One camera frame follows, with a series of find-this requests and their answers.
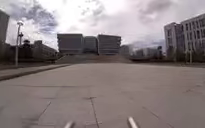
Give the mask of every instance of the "white cloud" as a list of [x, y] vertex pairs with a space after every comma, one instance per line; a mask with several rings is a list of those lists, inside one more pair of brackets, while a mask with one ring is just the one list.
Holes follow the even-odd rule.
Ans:
[[[50, 33], [42, 33], [42, 25], [27, 19], [22, 30], [25, 38], [43, 39], [57, 48], [57, 32], [118, 34], [123, 43], [151, 44], [164, 39], [163, 26], [180, 22], [205, 12], [205, 0], [37, 0], [57, 21]], [[11, 3], [31, 7], [33, 0], [0, 0], [0, 8], [10, 13]], [[10, 22], [8, 38], [14, 38], [16, 28]]]

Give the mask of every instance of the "window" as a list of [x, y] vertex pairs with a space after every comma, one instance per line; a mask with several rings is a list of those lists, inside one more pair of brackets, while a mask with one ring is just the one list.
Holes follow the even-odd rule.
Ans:
[[171, 38], [168, 38], [168, 44], [169, 44], [169, 45], [173, 45], [173, 44], [172, 44], [172, 39], [171, 39]]
[[200, 39], [200, 31], [199, 30], [197, 31], [197, 37], [198, 37], [198, 39]]
[[205, 38], [205, 29], [202, 30], [202, 38]]
[[192, 33], [191, 33], [191, 32], [190, 32], [190, 35], [189, 35], [189, 36], [190, 36], [190, 40], [192, 40]]
[[202, 20], [199, 20], [199, 26], [202, 27]]
[[195, 29], [195, 22], [194, 21], [192, 22], [192, 27], [193, 27], [193, 29]]
[[197, 26], [197, 28], [199, 28], [199, 22], [198, 21], [196, 21], [196, 26]]
[[186, 24], [186, 31], [188, 31], [188, 24]]
[[196, 39], [196, 32], [194, 31], [194, 38]]
[[189, 35], [188, 35], [188, 33], [187, 33], [187, 40], [189, 40]]
[[171, 29], [168, 29], [168, 30], [167, 30], [167, 35], [168, 35], [168, 36], [171, 36]]
[[191, 23], [189, 23], [189, 28], [190, 28], [190, 30], [191, 30]]

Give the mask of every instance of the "sky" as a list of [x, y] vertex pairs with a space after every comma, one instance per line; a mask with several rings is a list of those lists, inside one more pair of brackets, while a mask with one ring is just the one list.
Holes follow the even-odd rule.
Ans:
[[205, 13], [205, 0], [0, 0], [0, 9], [10, 15], [10, 44], [21, 20], [24, 39], [55, 49], [57, 33], [119, 35], [140, 48], [164, 46], [164, 25]]

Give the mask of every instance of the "pole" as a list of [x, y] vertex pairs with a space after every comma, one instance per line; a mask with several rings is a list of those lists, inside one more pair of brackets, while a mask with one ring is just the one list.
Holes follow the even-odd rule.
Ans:
[[18, 32], [17, 32], [17, 39], [16, 39], [16, 53], [15, 53], [15, 66], [18, 67], [18, 52], [19, 52], [19, 49], [18, 49], [18, 43], [19, 43], [19, 34], [20, 34], [20, 26], [18, 26]]
[[190, 64], [192, 64], [192, 44], [190, 45]]

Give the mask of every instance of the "sidewalk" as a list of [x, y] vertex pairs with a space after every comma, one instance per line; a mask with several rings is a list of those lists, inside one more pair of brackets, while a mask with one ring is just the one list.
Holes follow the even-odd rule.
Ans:
[[38, 73], [38, 72], [42, 72], [46, 70], [65, 67], [65, 66], [68, 66], [68, 64], [0, 70], [0, 81], [12, 79], [12, 78], [16, 78], [16, 77], [20, 77], [24, 75], [34, 74], [34, 73]]

